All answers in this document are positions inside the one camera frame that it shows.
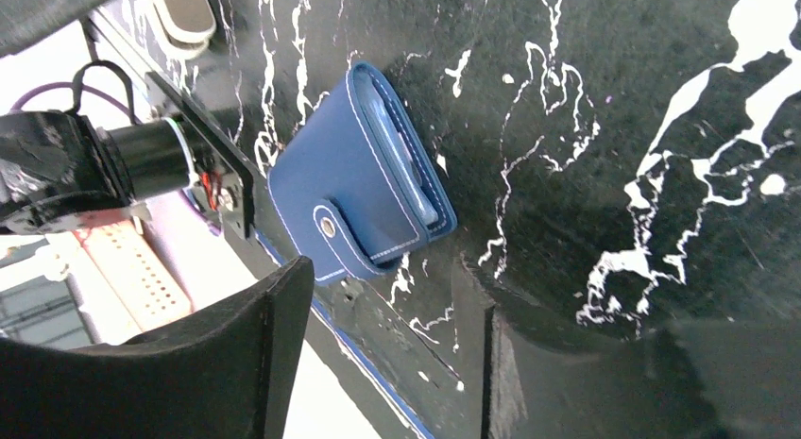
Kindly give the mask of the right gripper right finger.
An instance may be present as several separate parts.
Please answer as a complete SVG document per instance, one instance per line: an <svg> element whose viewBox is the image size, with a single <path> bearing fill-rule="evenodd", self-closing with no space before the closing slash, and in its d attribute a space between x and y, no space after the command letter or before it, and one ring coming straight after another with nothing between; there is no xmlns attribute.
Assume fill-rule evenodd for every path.
<svg viewBox="0 0 801 439"><path fill-rule="evenodd" d="M796 438L796 320L671 322L617 341L483 304L486 438Z"/></svg>

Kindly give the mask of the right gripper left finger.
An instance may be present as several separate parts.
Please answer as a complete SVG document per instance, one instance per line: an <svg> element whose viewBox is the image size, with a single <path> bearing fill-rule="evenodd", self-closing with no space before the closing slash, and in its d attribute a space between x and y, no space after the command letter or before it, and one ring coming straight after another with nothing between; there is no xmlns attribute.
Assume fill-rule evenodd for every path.
<svg viewBox="0 0 801 439"><path fill-rule="evenodd" d="M280 438L314 290L296 258L121 345L1 343L5 438Z"/></svg>

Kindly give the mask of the blue leather card holder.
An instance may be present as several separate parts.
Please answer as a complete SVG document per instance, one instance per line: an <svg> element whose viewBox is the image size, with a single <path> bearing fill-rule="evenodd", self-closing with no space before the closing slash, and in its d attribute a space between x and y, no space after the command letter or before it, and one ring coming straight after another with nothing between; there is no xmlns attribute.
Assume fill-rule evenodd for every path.
<svg viewBox="0 0 801 439"><path fill-rule="evenodd" d="M375 279L457 227L451 201L400 98L354 64L266 178L294 249L315 281Z"/></svg>

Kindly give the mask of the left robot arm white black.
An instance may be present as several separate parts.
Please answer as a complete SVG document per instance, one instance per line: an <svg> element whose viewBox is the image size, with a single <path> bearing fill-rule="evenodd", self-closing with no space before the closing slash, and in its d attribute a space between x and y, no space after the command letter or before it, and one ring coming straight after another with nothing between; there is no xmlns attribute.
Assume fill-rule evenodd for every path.
<svg viewBox="0 0 801 439"><path fill-rule="evenodd" d="M132 223L46 238L76 285L79 310L102 341L121 343L193 312L188 296Z"/></svg>

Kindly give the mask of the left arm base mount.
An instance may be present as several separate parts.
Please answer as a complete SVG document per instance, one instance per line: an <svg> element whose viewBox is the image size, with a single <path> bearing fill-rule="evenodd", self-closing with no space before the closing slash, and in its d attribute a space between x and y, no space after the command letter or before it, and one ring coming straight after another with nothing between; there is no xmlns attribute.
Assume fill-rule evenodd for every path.
<svg viewBox="0 0 801 439"><path fill-rule="evenodd" d="M128 124L106 130L82 113L84 77L105 68L123 83ZM1 233L40 235L99 228L143 216L146 200L201 192L201 209L241 239L254 229L252 176L212 130L177 98L166 115L142 122L131 78L92 61L67 83L67 110L12 110L1 118Z"/></svg>

